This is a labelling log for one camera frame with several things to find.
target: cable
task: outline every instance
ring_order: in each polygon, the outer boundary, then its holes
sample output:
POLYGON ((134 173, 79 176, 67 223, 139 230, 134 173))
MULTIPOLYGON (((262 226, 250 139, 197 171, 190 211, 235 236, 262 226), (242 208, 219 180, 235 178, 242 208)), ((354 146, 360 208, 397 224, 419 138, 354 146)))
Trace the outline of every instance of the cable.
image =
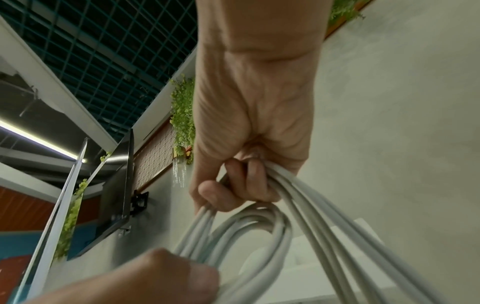
MULTIPOLYGON (((411 299, 420 304, 448 304, 413 269, 325 197, 282 167, 271 162, 264 164, 269 186, 277 191, 298 222, 342 304, 358 304, 359 301, 338 258, 369 304, 389 304, 389 300, 332 233, 322 214, 328 216, 411 299)), ((229 186, 227 178, 220 182, 229 186)), ((218 268, 240 237, 256 229, 268 231, 271 241, 261 257, 239 276, 223 284, 214 302, 254 303, 274 283, 283 268, 292 242, 292 225, 274 204, 257 202, 211 231, 216 213, 212 206, 203 206, 173 253, 218 268)))

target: white cable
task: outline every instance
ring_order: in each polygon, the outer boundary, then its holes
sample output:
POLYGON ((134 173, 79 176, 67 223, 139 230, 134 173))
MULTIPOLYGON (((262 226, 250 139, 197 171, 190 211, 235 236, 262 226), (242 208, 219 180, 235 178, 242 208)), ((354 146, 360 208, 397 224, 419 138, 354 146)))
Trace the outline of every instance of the white cable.
MULTIPOLYGON (((278 192, 305 233, 342 304, 358 304, 358 300, 338 257, 352 274, 369 304, 389 304, 389 301, 332 233, 320 212, 327 215, 411 299, 420 304, 448 304, 441 294, 425 283, 408 265, 321 194, 282 167, 271 162, 265 162, 265 166, 269 186, 278 192)), ((228 185, 227 180, 222 179, 222 182, 228 185)), ((258 202, 211 231, 216 213, 210 205, 202 207, 173 253, 218 268, 242 235, 255 229, 268 231, 272 238, 260 259, 239 276, 223 284, 214 302, 254 303, 273 284, 283 268, 292 241, 290 221, 274 204, 258 202)))

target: wire grid panel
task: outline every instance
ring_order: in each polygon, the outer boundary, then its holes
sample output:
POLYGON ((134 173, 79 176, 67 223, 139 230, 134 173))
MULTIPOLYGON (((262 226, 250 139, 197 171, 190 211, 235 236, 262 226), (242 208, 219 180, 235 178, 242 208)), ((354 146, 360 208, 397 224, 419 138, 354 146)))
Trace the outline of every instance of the wire grid panel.
POLYGON ((139 189, 172 163, 175 131, 167 124, 135 158, 133 188, 139 189))
POLYGON ((0 0, 0 14, 117 141, 197 44, 194 0, 0 0))

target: television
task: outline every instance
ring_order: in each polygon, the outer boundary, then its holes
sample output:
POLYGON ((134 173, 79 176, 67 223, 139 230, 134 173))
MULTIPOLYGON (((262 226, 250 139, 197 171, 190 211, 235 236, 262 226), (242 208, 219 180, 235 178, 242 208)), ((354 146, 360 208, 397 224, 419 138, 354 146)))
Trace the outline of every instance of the television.
POLYGON ((134 173, 134 134, 130 130, 83 193, 68 259, 83 255, 128 223, 134 173))

